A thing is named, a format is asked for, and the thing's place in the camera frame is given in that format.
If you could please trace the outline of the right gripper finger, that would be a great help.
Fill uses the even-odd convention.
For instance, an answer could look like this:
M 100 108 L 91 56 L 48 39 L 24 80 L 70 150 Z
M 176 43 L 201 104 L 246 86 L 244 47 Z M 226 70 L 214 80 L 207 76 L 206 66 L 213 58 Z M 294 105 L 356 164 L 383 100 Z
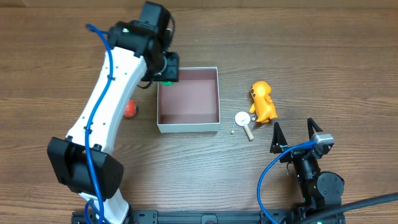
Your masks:
M 319 133 L 323 132 L 322 128 L 320 128 L 319 125 L 312 118 L 307 119 L 307 127 L 309 140 L 318 139 Z
M 288 148 L 285 136 L 278 122 L 274 123 L 273 137 L 271 142 L 270 153 L 281 154 Z

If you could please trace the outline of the green round plastic cap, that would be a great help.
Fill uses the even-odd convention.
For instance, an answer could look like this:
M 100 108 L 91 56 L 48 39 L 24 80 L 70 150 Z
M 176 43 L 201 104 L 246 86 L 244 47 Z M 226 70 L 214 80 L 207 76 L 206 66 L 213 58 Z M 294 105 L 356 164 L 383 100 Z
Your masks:
M 161 84 L 165 86 L 171 86 L 174 84 L 174 82 L 161 82 Z

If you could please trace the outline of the orange rubber dog toy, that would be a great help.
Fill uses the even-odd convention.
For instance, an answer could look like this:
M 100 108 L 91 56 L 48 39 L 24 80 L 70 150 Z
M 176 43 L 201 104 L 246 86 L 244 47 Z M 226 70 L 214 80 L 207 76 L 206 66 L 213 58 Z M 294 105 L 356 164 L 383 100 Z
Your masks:
M 253 103 L 249 112 L 256 114 L 256 122 L 268 123 L 270 120 L 278 118 L 276 108 L 271 99 L 271 86 L 265 81 L 257 81 L 251 86 L 250 94 Z

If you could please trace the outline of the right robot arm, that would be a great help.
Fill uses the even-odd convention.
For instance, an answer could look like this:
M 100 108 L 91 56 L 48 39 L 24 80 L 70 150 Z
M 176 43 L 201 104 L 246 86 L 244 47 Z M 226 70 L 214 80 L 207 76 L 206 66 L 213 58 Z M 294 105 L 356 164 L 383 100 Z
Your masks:
M 324 132 L 312 118 L 307 119 L 309 140 L 315 145 L 310 149 L 294 149 L 284 155 L 281 163 L 294 166 L 303 201 L 295 203 L 280 219 L 281 223 L 295 223 L 318 212 L 341 205 L 344 179 L 334 172 L 322 172 L 318 160 L 329 153 L 334 137 Z

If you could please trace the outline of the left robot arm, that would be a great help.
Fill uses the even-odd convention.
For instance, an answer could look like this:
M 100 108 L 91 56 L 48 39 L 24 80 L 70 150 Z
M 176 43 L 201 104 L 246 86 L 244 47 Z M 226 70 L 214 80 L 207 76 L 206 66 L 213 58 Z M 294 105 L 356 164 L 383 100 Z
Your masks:
M 124 167 L 112 156 L 114 142 L 138 83 L 178 75 L 178 54 L 168 50 L 175 19 L 118 22 L 108 31 L 86 28 L 104 44 L 103 66 L 82 114 L 65 138 L 50 140 L 47 155 L 57 180 L 86 200 L 85 223 L 135 223 L 119 189 Z

